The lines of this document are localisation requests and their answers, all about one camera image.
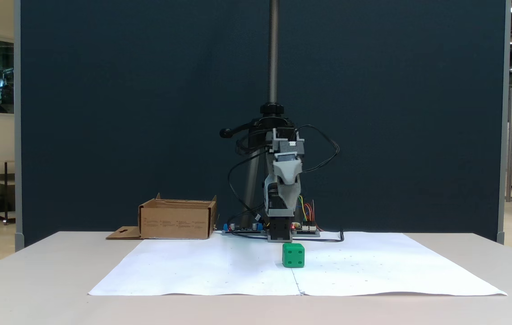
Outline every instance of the green dice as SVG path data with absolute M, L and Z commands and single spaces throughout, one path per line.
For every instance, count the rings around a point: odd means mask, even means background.
M 298 243 L 282 245 L 282 264 L 284 267 L 304 267 L 304 247 Z

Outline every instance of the dark blue backdrop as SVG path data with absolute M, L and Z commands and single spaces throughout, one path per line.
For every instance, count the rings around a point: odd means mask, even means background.
M 495 239 L 507 8 L 475 7 L 281 2 L 278 100 L 341 147 L 303 177 L 323 228 Z M 135 224 L 157 192 L 239 211 L 218 131 L 259 115 L 267 53 L 267 0 L 22 1 L 25 244 Z M 308 166 L 330 154 L 303 137 Z

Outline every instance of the vertical threaded rod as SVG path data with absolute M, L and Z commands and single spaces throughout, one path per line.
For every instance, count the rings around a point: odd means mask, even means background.
M 279 0 L 270 0 L 270 45 L 268 46 L 268 102 L 278 100 L 278 11 Z

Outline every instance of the open cardboard box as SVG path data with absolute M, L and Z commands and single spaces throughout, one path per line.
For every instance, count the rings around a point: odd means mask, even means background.
M 139 206 L 138 226 L 123 226 L 106 239 L 208 239 L 217 216 L 216 197 L 212 201 L 155 199 Z

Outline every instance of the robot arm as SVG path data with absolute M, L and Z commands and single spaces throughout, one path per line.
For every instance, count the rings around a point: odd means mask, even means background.
M 268 240 L 291 242 L 291 223 L 301 192 L 304 140 L 298 134 L 294 140 L 283 138 L 276 128 L 268 137 L 272 142 L 266 152 L 269 174 L 264 181 L 264 203 L 270 220 Z

